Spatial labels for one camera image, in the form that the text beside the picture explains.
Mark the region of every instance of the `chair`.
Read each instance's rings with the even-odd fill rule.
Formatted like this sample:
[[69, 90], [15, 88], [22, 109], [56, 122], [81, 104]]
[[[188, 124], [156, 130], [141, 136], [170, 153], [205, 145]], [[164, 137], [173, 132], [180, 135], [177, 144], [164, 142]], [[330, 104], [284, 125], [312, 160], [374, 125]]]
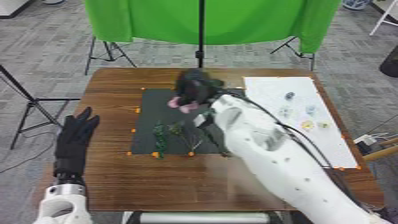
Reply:
[[387, 15], [388, 15], [388, 12], [390, 12], [390, 10], [392, 10], [392, 8], [394, 8], [395, 5], [398, 5], [398, 0], [394, 0], [392, 3], [390, 3], [390, 5], [388, 5], [388, 8], [387, 8], [385, 13], [383, 13], [383, 15], [381, 15], [381, 18], [379, 18], [379, 20], [378, 20], [378, 22], [376, 22], [376, 26], [374, 26], [374, 28], [372, 28], [372, 30], [371, 30], [371, 33], [369, 33], [371, 36], [372, 36], [372, 34], [374, 34], [374, 32], [376, 32], [376, 29], [378, 29], [381, 23], [387, 23], [387, 24], [398, 26], [395, 23], [385, 21], [385, 17], [387, 17]]

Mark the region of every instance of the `robotic arm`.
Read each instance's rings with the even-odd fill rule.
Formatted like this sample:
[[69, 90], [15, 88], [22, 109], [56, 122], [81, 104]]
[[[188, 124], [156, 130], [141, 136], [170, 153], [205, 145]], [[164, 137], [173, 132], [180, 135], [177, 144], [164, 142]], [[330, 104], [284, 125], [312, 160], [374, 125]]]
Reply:
[[195, 119], [200, 126], [211, 121], [223, 132], [223, 143], [234, 156], [275, 196], [305, 214], [315, 224], [388, 223], [353, 203], [339, 190], [319, 163], [292, 132], [260, 106], [232, 96], [200, 70], [189, 70], [175, 82], [177, 97], [170, 107], [188, 113], [207, 103], [211, 115]]
[[90, 119], [90, 108], [72, 117], [56, 139], [53, 176], [54, 183], [45, 189], [33, 224], [92, 224], [86, 212], [83, 183], [85, 154], [99, 117]]

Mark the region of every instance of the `pink object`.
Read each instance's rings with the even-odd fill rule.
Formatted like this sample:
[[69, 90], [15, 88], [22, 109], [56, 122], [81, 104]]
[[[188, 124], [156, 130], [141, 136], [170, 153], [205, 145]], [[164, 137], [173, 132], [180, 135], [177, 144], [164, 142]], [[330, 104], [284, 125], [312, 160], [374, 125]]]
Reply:
[[179, 97], [173, 96], [173, 98], [170, 99], [170, 101], [168, 101], [168, 103], [166, 103], [166, 105], [168, 105], [170, 108], [177, 108], [177, 107], [179, 107], [179, 106], [177, 106], [177, 99], [179, 99]]
[[188, 114], [189, 111], [195, 110], [195, 109], [198, 108], [198, 104], [196, 104], [196, 102], [193, 101], [189, 104], [186, 104], [186, 105], [182, 105], [182, 106], [179, 107], [179, 106], [177, 106], [177, 99], [179, 99], [179, 97], [175, 96], [175, 97], [170, 99], [170, 101], [168, 101], [168, 103], [166, 103], [166, 106], [168, 106], [170, 108], [179, 108], [180, 112], [182, 112], [184, 114]]
[[186, 105], [182, 105], [182, 106], [179, 107], [179, 110], [180, 110], [180, 112], [182, 112], [184, 114], [188, 114], [189, 111], [195, 110], [196, 108], [198, 108], [198, 104], [196, 104], [196, 102], [193, 101], [191, 104], [186, 104]]

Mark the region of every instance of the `light stand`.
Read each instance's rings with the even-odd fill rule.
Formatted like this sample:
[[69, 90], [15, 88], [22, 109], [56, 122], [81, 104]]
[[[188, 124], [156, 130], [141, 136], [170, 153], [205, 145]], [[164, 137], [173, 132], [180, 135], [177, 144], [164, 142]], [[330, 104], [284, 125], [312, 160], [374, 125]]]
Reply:
[[[120, 49], [120, 47], [118, 47], [115, 42], [102, 41], [102, 47], [104, 47], [104, 51], [106, 51], [104, 54], [108, 55], [108, 58], [100, 58], [102, 55], [99, 57], [92, 56], [93, 47], [95, 47], [95, 37], [92, 36], [90, 50], [88, 50], [88, 59], [86, 59], [86, 65], [85, 65], [85, 71], [83, 71], [85, 75], [88, 74], [90, 60], [97, 60], [97, 59], [106, 61], [106, 62], [113, 62], [120, 57], [124, 57], [127, 62], [129, 62], [129, 64], [136, 68], [136, 65], [134, 65], [134, 63], [132, 63], [132, 61], [131, 61], [131, 59], [129, 59], [129, 57], [127, 57], [127, 55], [125, 55], [125, 53], [124, 53], [124, 51], [122, 51], [122, 49]], [[113, 57], [113, 52], [111, 52], [113, 50], [116, 50], [120, 52], [120, 56], [118, 57]]]
[[[3, 76], [12, 83], [12, 85], [10, 85], [6, 80], [1, 78], [1, 80], [5, 81], [5, 84], [10, 86], [10, 88], [15, 90], [15, 92], [21, 94], [22, 98], [28, 100], [26, 109], [24, 109], [24, 112], [22, 112], [22, 117], [21, 117], [21, 121], [19, 121], [19, 125], [17, 125], [15, 135], [13, 135], [13, 139], [12, 139], [12, 143], [10, 143], [10, 150], [12, 150], [13, 146], [15, 146], [17, 137], [19, 137], [19, 134], [22, 132], [33, 130], [35, 128], [38, 128], [38, 127], [42, 127], [49, 124], [54, 124], [58, 127], [61, 127], [61, 125], [56, 121], [61, 110], [65, 108], [65, 105], [67, 105], [69, 101], [74, 101], [74, 100], [79, 100], [79, 99], [76, 99], [76, 98], [70, 98], [70, 99], [65, 99], [65, 98], [44, 98], [44, 99], [42, 98], [33, 98], [1, 65], [0, 65], [0, 72], [3, 73]], [[45, 109], [42, 108], [42, 106], [38, 104], [40, 102], [45, 102], [45, 101], [63, 101], [63, 104], [61, 104], [61, 107], [60, 107], [60, 110], [54, 114], [54, 116], [51, 116], [51, 114], [47, 113]], [[47, 119], [47, 122], [29, 126], [28, 128], [22, 128], [26, 117], [28, 117], [28, 112], [31, 111], [33, 108], [42, 113], [42, 115]]]
[[294, 52], [294, 56], [296, 56], [298, 58], [305, 58], [305, 59], [310, 60], [310, 71], [314, 71], [314, 53], [312, 53], [310, 56], [307, 57], [307, 56], [303, 56], [303, 53], [298, 53], [298, 52], [296, 52], [294, 48], [289, 46], [289, 42], [291, 42], [294, 39], [296, 39], [296, 37], [292, 37], [292, 38], [285, 41], [285, 43], [276, 47], [276, 49], [269, 52], [269, 54], [273, 54], [273, 53], [280, 50], [280, 48], [285, 46], [285, 47], [291, 49], [291, 51]]
[[204, 60], [204, 17], [205, 17], [205, 0], [198, 0], [198, 50], [195, 52], [196, 68], [202, 68], [202, 60]]

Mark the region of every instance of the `wooden table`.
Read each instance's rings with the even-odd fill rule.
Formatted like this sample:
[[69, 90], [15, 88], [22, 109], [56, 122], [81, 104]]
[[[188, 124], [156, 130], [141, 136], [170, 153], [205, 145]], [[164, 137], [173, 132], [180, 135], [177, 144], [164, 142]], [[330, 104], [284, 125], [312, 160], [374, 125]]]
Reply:
[[[243, 87], [243, 76], [310, 77], [330, 114], [344, 135], [351, 153], [362, 167], [344, 170], [344, 179], [356, 199], [381, 205], [383, 196], [353, 145], [340, 118], [314, 74], [294, 69], [205, 69], [227, 87]], [[131, 129], [140, 107], [141, 87], [172, 88], [182, 69], [99, 69], [85, 90], [76, 113], [86, 106], [100, 116], [92, 136], [85, 181], [92, 211], [255, 211], [287, 210], [291, 207], [260, 189], [243, 165], [218, 155], [166, 155], [163, 160], [148, 155], [127, 155]], [[42, 198], [51, 183], [51, 169], [35, 194]]]

